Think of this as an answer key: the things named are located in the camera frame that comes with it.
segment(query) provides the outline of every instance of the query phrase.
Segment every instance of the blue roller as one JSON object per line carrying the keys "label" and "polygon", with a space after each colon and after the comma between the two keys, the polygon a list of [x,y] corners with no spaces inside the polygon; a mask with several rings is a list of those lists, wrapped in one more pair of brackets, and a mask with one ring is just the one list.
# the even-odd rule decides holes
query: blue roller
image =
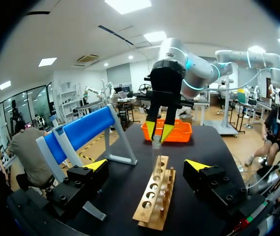
{"label": "blue roller", "polygon": [[55,135],[51,133],[45,136],[44,139],[56,162],[58,164],[62,163],[67,157],[61,149]]}
{"label": "blue roller", "polygon": [[69,142],[76,151],[96,135],[115,123],[109,107],[92,112],[63,127]]}

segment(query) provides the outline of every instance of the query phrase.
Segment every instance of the black t-shirt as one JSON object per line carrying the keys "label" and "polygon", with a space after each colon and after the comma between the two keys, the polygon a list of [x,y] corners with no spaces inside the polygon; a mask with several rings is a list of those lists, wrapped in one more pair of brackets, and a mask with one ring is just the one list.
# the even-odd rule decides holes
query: black t-shirt
{"label": "black t-shirt", "polygon": [[268,136],[274,137],[280,143],[280,124],[277,123],[278,112],[280,120],[280,107],[274,107],[264,123],[268,129]]}

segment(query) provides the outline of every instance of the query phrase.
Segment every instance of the orange basket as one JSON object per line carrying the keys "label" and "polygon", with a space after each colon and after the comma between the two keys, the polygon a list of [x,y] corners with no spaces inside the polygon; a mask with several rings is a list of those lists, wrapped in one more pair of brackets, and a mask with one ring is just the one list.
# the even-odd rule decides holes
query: orange basket
{"label": "orange basket", "polygon": [[[156,135],[162,135],[162,130],[164,126],[165,119],[157,119],[156,121]],[[148,133],[148,128],[146,123],[141,126],[143,130],[145,140],[151,140]],[[191,134],[193,133],[191,124],[184,123],[179,119],[175,120],[175,126],[168,137],[165,139],[165,142],[182,142],[186,143],[189,141]]]}

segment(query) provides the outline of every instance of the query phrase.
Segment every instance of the sneaker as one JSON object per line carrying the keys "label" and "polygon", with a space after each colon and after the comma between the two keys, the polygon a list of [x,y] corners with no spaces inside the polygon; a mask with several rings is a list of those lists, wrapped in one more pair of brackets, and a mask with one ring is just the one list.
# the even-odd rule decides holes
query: sneaker
{"label": "sneaker", "polygon": [[247,161],[245,161],[245,166],[250,166],[254,160],[253,155],[251,155]]}

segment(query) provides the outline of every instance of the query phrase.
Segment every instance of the test tube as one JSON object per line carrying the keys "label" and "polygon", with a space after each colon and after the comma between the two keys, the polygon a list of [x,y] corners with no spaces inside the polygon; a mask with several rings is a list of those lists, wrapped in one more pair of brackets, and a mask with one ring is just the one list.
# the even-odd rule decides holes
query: test tube
{"label": "test tube", "polygon": [[161,136],[154,135],[152,141],[152,163],[153,163],[153,180],[160,181],[162,175],[161,164]]}

